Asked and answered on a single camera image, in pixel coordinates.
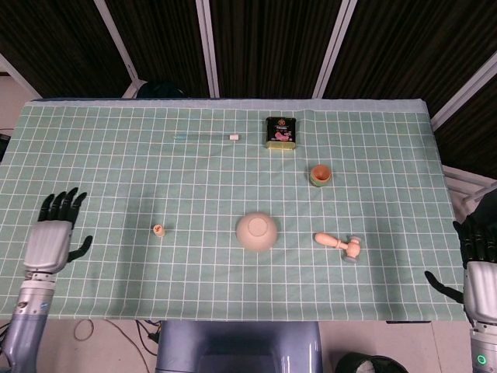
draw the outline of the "robot finger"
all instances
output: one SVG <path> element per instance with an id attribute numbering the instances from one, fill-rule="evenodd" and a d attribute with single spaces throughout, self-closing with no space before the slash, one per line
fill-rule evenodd
<path id="1" fill-rule="evenodd" d="M 47 220 L 48 216 L 48 209 L 50 208 L 50 204 L 55 198 L 55 194 L 51 194 L 45 200 L 43 201 L 40 209 L 40 215 L 38 216 L 38 221 L 45 221 Z"/>
<path id="2" fill-rule="evenodd" d="M 83 200 L 86 198 L 86 193 L 81 193 L 74 201 L 72 204 L 71 208 L 68 211 L 68 215 L 66 217 L 67 221 L 70 221 L 72 223 L 72 227 L 74 228 L 76 219 L 78 218 L 78 212 L 79 208 L 81 207 L 81 204 Z"/>
<path id="3" fill-rule="evenodd" d="M 468 216 L 467 220 L 471 225 L 471 237 L 474 245 L 474 260 L 486 261 L 485 255 L 487 242 L 485 239 L 485 230 L 471 217 Z"/>
<path id="4" fill-rule="evenodd" d="M 466 268 L 467 262 L 474 260 L 473 242 L 470 239 L 467 239 L 468 234 L 466 221 L 464 221 L 463 225 L 459 224 L 457 221 L 454 221 L 453 226 L 456 229 L 459 242 L 461 243 L 461 259 L 463 260 L 463 267 Z"/>
<path id="5" fill-rule="evenodd" d="M 57 220 L 57 216 L 59 215 L 59 207 L 61 206 L 61 202 L 65 197 L 65 192 L 60 193 L 55 197 L 54 202 L 52 203 L 52 207 L 48 211 L 48 219 L 47 220 Z"/>
<path id="6" fill-rule="evenodd" d="M 68 216 L 69 208 L 72 204 L 72 199 L 75 197 L 78 192 L 78 188 L 73 188 L 71 191 L 65 196 L 64 201 L 62 202 L 61 209 L 59 210 L 58 220 L 66 220 Z"/>
<path id="7" fill-rule="evenodd" d="M 489 229 L 485 230 L 485 239 L 486 239 L 486 246 L 485 246 L 485 256 L 487 258 L 488 262 L 495 263 L 497 262 L 497 247 L 495 247 L 495 235 L 493 232 L 491 232 Z"/>
<path id="8" fill-rule="evenodd" d="M 92 245 L 93 241 L 93 236 L 89 235 L 85 238 L 85 241 L 81 245 L 81 247 L 75 251 L 71 251 L 68 256 L 68 263 L 72 262 L 73 260 L 76 260 L 78 258 L 81 258 L 88 252 L 90 249 L 90 246 Z"/>

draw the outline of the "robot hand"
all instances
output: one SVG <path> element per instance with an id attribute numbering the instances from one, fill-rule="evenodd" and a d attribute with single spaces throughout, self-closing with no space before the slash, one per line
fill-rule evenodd
<path id="1" fill-rule="evenodd" d="M 80 258 L 89 250 L 93 240 L 91 235 L 86 237 L 79 249 L 69 252 L 72 229 L 82 201 L 86 198 L 86 193 L 81 193 L 73 202 L 77 192 L 78 188 L 74 188 L 57 197 L 51 194 L 43 202 L 38 222 L 34 225 L 27 244 L 24 259 L 27 271 L 55 274 L 66 263 Z"/>
<path id="2" fill-rule="evenodd" d="M 36 373 L 36 356 L 55 292 L 53 274 L 85 255 L 92 244 L 89 235 L 79 249 L 69 252 L 72 229 L 86 197 L 82 193 L 73 202 L 77 192 L 74 188 L 67 194 L 48 196 L 30 234 L 24 259 L 26 278 L 2 344 L 10 373 Z"/>
<path id="3" fill-rule="evenodd" d="M 441 284 L 429 271 L 428 282 L 440 293 L 464 305 L 470 332 L 473 372 L 497 371 L 497 232 L 471 216 L 454 222 L 461 242 L 464 293 Z"/>
<path id="4" fill-rule="evenodd" d="M 440 293 L 464 304 L 470 321 L 497 323 L 497 232 L 479 225 L 471 216 L 463 224 L 455 221 L 454 228 L 461 242 L 464 293 L 444 286 L 429 271 L 426 279 Z"/>

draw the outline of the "white frame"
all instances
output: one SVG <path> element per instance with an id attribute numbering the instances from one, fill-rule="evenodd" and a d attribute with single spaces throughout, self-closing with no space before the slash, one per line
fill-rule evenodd
<path id="1" fill-rule="evenodd" d="M 138 78 L 138 73 L 134 68 L 133 62 L 131 60 L 130 55 L 127 53 L 127 49 L 124 46 L 123 39 L 117 30 L 116 24 L 110 15 L 109 8 L 105 0 L 93 0 L 96 8 L 99 10 L 100 16 L 102 17 L 103 22 L 106 24 L 106 27 L 112 37 L 114 44 L 116 45 L 117 50 L 121 58 L 123 59 L 123 63 L 126 66 L 127 72 L 131 78 L 131 84 L 133 84 L 136 89 L 139 89 L 143 84 L 142 81 Z"/>
<path id="2" fill-rule="evenodd" d="M 357 0 L 342 0 L 340 5 L 339 14 L 336 16 L 335 25 L 333 26 L 332 35 L 329 38 L 328 49 L 326 49 L 325 58 L 321 65 L 321 70 L 316 81 L 314 92 L 312 93 L 313 99 L 322 99 L 325 94 L 326 86 L 328 85 L 329 77 L 332 74 L 333 67 L 335 66 L 336 58 L 339 55 L 340 48 L 342 47 L 343 38 L 349 28 L 352 14 L 356 8 Z"/>
<path id="3" fill-rule="evenodd" d="M 432 117 L 435 131 L 456 113 L 481 87 L 497 74 L 497 52 L 459 89 L 452 98 Z"/>
<path id="4" fill-rule="evenodd" d="M 196 0 L 196 15 L 199 19 L 200 37 L 202 38 L 203 59 L 207 73 L 207 84 L 211 98 L 219 98 L 219 82 L 217 80 L 216 51 L 210 18 L 209 0 Z"/>

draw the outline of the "table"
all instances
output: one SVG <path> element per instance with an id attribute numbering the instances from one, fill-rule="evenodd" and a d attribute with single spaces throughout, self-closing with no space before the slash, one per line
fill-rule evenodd
<path id="1" fill-rule="evenodd" d="M 294 151 L 266 149 L 264 119 L 297 118 Z M 240 140 L 175 141 L 178 133 Z M 316 188 L 309 169 L 332 182 Z M 0 166 L 0 315 L 23 279 L 30 226 L 49 194 L 89 193 L 57 276 L 53 317 L 221 320 L 464 319 L 432 290 L 461 288 L 454 213 L 421 100 L 35 101 Z M 235 226 L 271 214 L 268 253 Z M 151 226 L 164 224 L 163 239 Z M 359 263 L 313 234 L 363 239 Z"/>

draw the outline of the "cable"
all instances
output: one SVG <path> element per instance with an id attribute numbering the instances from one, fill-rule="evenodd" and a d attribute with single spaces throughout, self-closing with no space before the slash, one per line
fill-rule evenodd
<path id="1" fill-rule="evenodd" d="M 143 341 L 143 338 L 141 337 L 141 331 L 140 331 L 140 328 L 143 328 L 145 330 L 145 332 L 147 332 L 147 335 L 149 336 L 150 335 L 150 332 L 148 331 L 147 328 L 145 328 L 145 326 L 139 322 L 138 320 L 134 320 L 137 324 L 137 329 L 138 329 L 138 336 L 140 336 L 140 341 L 141 341 L 141 344 L 143 345 L 143 348 L 150 354 L 150 355 L 154 355 L 154 356 L 157 356 L 157 354 L 154 354 L 152 351 L 150 351 L 147 346 L 145 346 L 145 342 Z"/>
<path id="2" fill-rule="evenodd" d="M 153 325 L 153 326 L 159 326 L 161 325 L 160 321 L 152 321 L 152 320 L 144 320 L 147 324 Z"/>
<path id="3" fill-rule="evenodd" d="M 85 338 L 79 338 L 78 336 L 76 336 L 76 329 L 81 325 L 82 322 L 84 321 L 87 321 L 89 322 L 90 324 L 90 333 L 88 334 L 88 336 L 86 336 Z M 85 342 L 86 340 L 89 340 L 92 335 L 93 335 L 93 332 L 95 331 L 95 325 L 93 324 L 93 321 L 90 320 L 90 319 L 87 319 L 87 320 L 79 320 L 78 323 L 76 324 L 74 330 L 72 331 L 72 336 L 75 338 L 75 340 L 79 341 L 79 342 Z"/>
<path id="4" fill-rule="evenodd" d="M 143 356 L 143 354 L 141 353 L 140 351 L 140 347 L 137 346 L 137 344 L 130 338 L 127 336 L 127 334 L 119 327 L 117 326 L 116 324 L 114 324 L 112 321 L 110 320 L 107 320 L 105 319 L 105 321 L 107 321 L 110 325 L 112 325 L 114 328 L 116 328 L 117 330 L 120 331 L 121 334 L 123 334 L 123 336 L 130 341 L 130 343 L 137 349 L 138 353 L 140 354 L 141 356 L 141 360 L 143 361 L 143 364 L 145 364 L 145 367 L 147 368 L 147 373 L 150 373 L 150 370 L 148 369 L 148 365 L 147 365 L 147 361 L 145 360 L 145 356 Z"/>
<path id="5" fill-rule="evenodd" d="M 81 323 L 83 321 L 89 322 L 89 324 L 90 324 L 90 333 L 85 338 L 79 338 L 78 336 L 76 336 L 76 329 L 81 325 Z M 138 353 L 140 354 L 141 360 L 143 361 L 143 364 L 145 365 L 145 369 L 147 369 L 147 373 L 150 373 L 150 370 L 148 369 L 147 361 L 145 360 L 145 356 L 143 356 L 143 354 L 141 353 L 140 347 L 138 347 L 138 345 L 118 325 L 114 324 L 112 321 L 107 320 L 107 319 L 105 319 L 104 321 L 108 322 L 114 328 L 116 328 L 117 330 L 119 330 L 119 332 L 134 346 L 134 348 L 137 349 Z M 83 319 L 83 320 L 80 320 L 75 325 L 75 328 L 73 330 L 72 336 L 75 338 L 75 340 L 77 340 L 79 342 L 85 342 L 86 340 L 89 340 L 92 337 L 94 331 L 95 331 L 95 325 L 93 324 L 93 321 L 90 320 L 90 319 Z"/>

